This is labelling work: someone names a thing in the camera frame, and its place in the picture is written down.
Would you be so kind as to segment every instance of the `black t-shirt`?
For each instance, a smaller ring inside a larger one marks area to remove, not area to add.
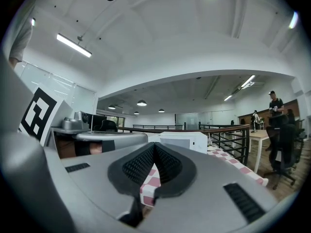
[[[274,108],[275,106],[277,106],[277,108],[279,109],[279,108],[281,108],[282,106],[283,106],[284,104],[283,104],[283,101],[282,101],[282,99],[276,99],[275,101],[271,101],[270,102],[270,104],[269,104],[269,108]],[[272,116],[274,117],[274,116],[278,116],[278,115],[280,115],[280,114],[282,114],[282,112],[281,111],[273,111],[272,112]]]

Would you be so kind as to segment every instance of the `red and white checkered cloth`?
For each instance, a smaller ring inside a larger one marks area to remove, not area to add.
[[[221,149],[215,148],[212,151],[207,151],[207,154],[211,156],[216,156],[224,161],[227,161],[228,163],[232,164],[237,169],[239,169],[242,173],[254,179],[257,183],[263,186],[266,186],[268,183],[268,179],[264,179],[260,177],[258,174],[254,173],[251,169],[247,168],[241,162],[237,161],[236,159],[234,159],[233,157],[231,157],[229,154],[225,153]],[[141,203],[145,205],[153,206],[155,189],[159,186],[161,186],[160,175],[156,168],[156,165],[154,164],[144,184],[140,188]]]

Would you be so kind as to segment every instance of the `ceiling pipe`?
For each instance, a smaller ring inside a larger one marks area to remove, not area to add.
[[[215,88],[218,80],[220,79],[220,76],[216,76],[214,77],[212,84],[209,86],[207,92],[205,93],[204,99],[207,99],[208,96],[211,94],[211,92],[213,91],[213,89]]]

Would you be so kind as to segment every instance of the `wooden table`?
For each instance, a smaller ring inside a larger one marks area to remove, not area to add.
[[[248,152],[251,152],[252,140],[258,141],[258,152],[256,158],[256,164],[254,172],[257,173],[258,167],[260,164],[260,157],[261,157],[261,149],[262,149],[262,141],[268,139],[269,136],[265,130],[257,130],[257,132],[252,133],[252,130],[249,131],[249,149]]]

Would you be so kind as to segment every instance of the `office chair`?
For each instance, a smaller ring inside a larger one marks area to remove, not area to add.
[[[94,130],[96,131],[104,131],[104,132],[118,132],[116,123],[111,120],[103,120],[102,125],[99,127],[99,125],[96,125],[94,127]]]
[[[273,190],[276,190],[277,185],[281,179],[281,176],[285,176],[290,179],[291,185],[294,185],[296,179],[294,179],[289,173],[290,168],[296,163],[296,154],[294,151],[294,141],[296,136],[296,127],[292,124],[285,124],[280,127],[279,142],[273,146],[269,155],[269,161],[273,172],[265,173],[263,176],[269,176],[278,174],[278,180]],[[278,151],[281,152],[281,161],[276,160]]]

